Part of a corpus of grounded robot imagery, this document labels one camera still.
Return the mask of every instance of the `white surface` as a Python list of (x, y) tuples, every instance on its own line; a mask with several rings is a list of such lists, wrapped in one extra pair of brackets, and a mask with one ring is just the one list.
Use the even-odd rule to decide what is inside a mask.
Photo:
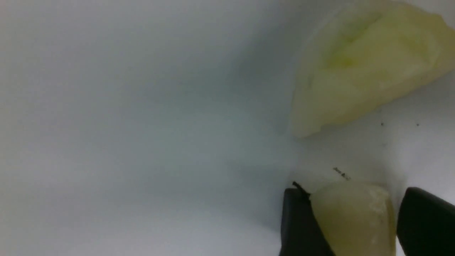
[[(2, 1), (0, 254), (277, 255), (291, 171), (455, 202), (453, 76), (285, 135), (295, 53), (340, 4)], [(422, 5), (455, 25), (450, 0)]]

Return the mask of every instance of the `dark speck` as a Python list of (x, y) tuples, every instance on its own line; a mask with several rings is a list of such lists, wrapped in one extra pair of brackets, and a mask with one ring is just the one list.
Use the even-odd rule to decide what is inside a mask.
[(351, 180), (351, 177), (349, 177), (346, 173), (340, 171), (340, 169), (338, 169), (338, 167), (335, 167), (334, 171), (336, 171), (339, 175), (341, 175), (341, 177), (343, 177), (345, 180)]

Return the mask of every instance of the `white background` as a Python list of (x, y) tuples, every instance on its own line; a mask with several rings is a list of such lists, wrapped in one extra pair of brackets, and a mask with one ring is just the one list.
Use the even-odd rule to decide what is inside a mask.
[(343, 3), (0, 1), (0, 254), (274, 256), (284, 188), (333, 167), (455, 202), (453, 75), (286, 135), (297, 52)]

